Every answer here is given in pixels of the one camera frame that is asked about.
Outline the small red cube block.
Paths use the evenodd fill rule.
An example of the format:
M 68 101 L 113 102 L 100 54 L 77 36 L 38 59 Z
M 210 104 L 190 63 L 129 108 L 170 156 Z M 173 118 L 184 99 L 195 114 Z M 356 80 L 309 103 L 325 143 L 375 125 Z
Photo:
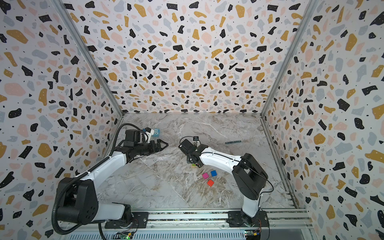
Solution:
M 214 185 L 214 181 L 213 180 L 208 180 L 207 184 L 212 187 Z

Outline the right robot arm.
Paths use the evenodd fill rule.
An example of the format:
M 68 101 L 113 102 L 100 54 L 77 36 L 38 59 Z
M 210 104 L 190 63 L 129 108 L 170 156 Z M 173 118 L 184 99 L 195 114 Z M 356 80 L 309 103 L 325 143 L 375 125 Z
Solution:
M 187 162 L 201 168 L 204 165 L 215 167 L 232 174 L 243 195 L 241 211 L 229 214 L 228 223 L 232 227 L 253 227 L 257 225 L 260 199 L 268 182 L 268 175 L 250 154 L 234 156 L 218 152 L 207 145 L 198 146 L 189 140 L 179 144 L 179 149 L 187 156 Z

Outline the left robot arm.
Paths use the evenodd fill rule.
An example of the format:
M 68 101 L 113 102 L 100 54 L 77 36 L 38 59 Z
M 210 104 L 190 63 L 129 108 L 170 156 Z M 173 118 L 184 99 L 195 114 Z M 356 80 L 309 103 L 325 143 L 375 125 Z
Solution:
M 119 228 L 132 225 L 134 215 L 130 205 L 102 204 L 98 200 L 97 190 L 118 169 L 140 157 L 161 152 L 168 145 L 160 139 L 147 143 L 121 141 L 114 147 L 111 156 L 76 177 L 62 179 L 52 210 L 55 231 L 63 235 L 67 233 L 59 226 L 60 221 L 73 223 L 75 228 L 105 221 L 112 222 Z

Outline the left corner metal post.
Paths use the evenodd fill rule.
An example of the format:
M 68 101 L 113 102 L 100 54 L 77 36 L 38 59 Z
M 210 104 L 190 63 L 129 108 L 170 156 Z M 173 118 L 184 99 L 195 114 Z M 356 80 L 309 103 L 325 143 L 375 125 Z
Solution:
M 108 66 L 112 61 L 107 59 L 107 63 L 102 64 L 101 67 L 98 64 L 98 60 L 103 60 L 100 53 L 102 53 L 103 48 L 107 44 L 102 43 L 102 40 L 96 34 L 101 34 L 106 37 L 106 40 L 109 40 L 110 37 L 107 36 L 104 29 L 98 30 L 97 26 L 100 27 L 102 23 L 106 22 L 105 20 L 100 20 L 99 17 L 107 17 L 107 15 L 99 12 L 92 13 L 91 8 L 95 6 L 93 1 L 53 1 L 53 5 L 64 20 L 80 52 L 84 54 L 90 69 L 97 76 L 112 106 L 122 117 L 124 113 L 110 89 L 110 81 L 106 80 L 103 75 L 108 70 Z

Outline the right corner metal post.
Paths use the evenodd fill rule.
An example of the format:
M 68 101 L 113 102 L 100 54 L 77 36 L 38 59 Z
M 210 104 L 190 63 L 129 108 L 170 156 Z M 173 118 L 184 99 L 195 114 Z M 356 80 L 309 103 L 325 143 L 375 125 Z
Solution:
M 261 112 L 261 118 L 263 118 L 267 115 L 268 108 L 272 104 L 272 101 L 274 99 L 274 94 L 277 92 L 278 87 L 281 84 L 281 82 L 284 78 L 284 75 L 286 74 L 286 71 L 290 65 L 292 58 L 294 57 L 294 54 L 297 50 L 297 47 L 298 47 L 298 45 L 299 45 L 299 43 L 303 37 L 303 34 L 307 28 L 307 25 L 310 21 L 311 16 L 313 15 L 313 13 L 317 7 L 318 2 L 319 2 L 318 0 L 310 0 L 309 1 L 309 4 L 308 4 L 308 6 L 304 12 L 304 15 L 303 15 L 303 19 L 301 20 L 300 25 L 298 26 L 298 30 L 297 30 L 294 38 L 293 38 L 293 41 L 290 45 L 290 48 L 288 49 L 288 52 L 284 58 L 282 66 L 278 72 L 277 79 L 275 80 L 274 84 L 271 87 L 271 91 L 267 97 L 267 100 L 266 100 L 265 105 L 264 105 L 262 112 Z

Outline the corner metal post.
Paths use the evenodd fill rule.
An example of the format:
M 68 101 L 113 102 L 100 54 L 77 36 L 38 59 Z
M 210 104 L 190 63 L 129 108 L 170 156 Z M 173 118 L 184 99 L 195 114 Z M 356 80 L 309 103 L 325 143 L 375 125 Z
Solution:
M 275 80 L 274 84 L 271 87 L 271 91 L 267 97 L 267 100 L 266 100 L 265 105 L 264 105 L 262 112 L 261 112 L 261 118 L 263 118 L 267 115 L 268 108 L 272 104 L 272 101 L 274 99 L 274 94 L 277 92 L 278 87 L 281 84 L 281 82 L 284 78 L 284 75 L 286 74 L 286 71 L 290 65 L 292 58 L 294 57 L 294 54 L 297 50 L 297 47 L 298 47 L 298 45 L 299 45 L 299 43 L 303 37 L 303 34 L 307 28 L 307 25 L 310 21 L 311 16 L 313 15 L 313 13 L 317 7 L 318 2 L 319 2 L 318 0 L 310 0 L 309 1 L 309 4 L 308 4 L 308 6 L 304 12 L 304 15 L 303 15 L 303 19 L 301 20 L 300 25 L 298 26 L 298 30 L 297 30 L 294 38 L 293 38 L 293 41 L 290 45 L 290 48 L 288 49 L 288 52 L 284 58 L 282 66 L 278 72 L 277 79 Z
M 101 34 L 106 37 L 106 40 L 109 40 L 110 37 L 107 36 L 104 29 L 98 30 L 97 26 L 100 27 L 102 23 L 106 22 L 105 20 L 100 20 L 99 17 L 107 17 L 107 15 L 99 12 L 92 13 L 91 8 L 95 6 L 93 1 L 53 1 L 53 5 L 64 20 L 80 52 L 84 54 L 90 69 L 97 76 L 112 106 L 122 117 L 124 113 L 110 89 L 110 81 L 106 80 L 103 75 L 108 70 L 108 66 L 112 61 L 107 59 L 107 63 L 102 64 L 101 67 L 98 64 L 98 60 L 103 60 L 100 53 L 102 53 L 103 48 L 107 44 L 102 43 L 102 40 L 96 34 Z

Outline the blue owl toy block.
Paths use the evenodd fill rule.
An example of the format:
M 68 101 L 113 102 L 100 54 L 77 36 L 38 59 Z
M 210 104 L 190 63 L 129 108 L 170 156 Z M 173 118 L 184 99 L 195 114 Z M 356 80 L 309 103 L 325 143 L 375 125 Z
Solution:
M 159 129 L 154 129 L 153 137 L 158 138 L 160 136 L 160 130 Z

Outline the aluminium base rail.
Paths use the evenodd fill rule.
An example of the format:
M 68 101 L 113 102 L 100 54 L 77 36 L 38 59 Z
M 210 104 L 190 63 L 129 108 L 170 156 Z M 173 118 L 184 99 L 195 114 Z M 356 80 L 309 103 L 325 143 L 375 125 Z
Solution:
M 304 238 L 315 238 L 315 230 L 307 211 L 304 209 L 262 209 L 246 223 L 238 209 L 154 209 L 134 210 L 134 221 L 126 227 L 120 227 L 117 221 L 102 223 L 102 232 L 106 239 L 115 239 L 116 235 L 126 236 L 134 233 L 139 236 L 145 231 L 171 233 L 198 231 L 209 232 L 261 230 L 263 236 L 274 230 L 297 231 Z

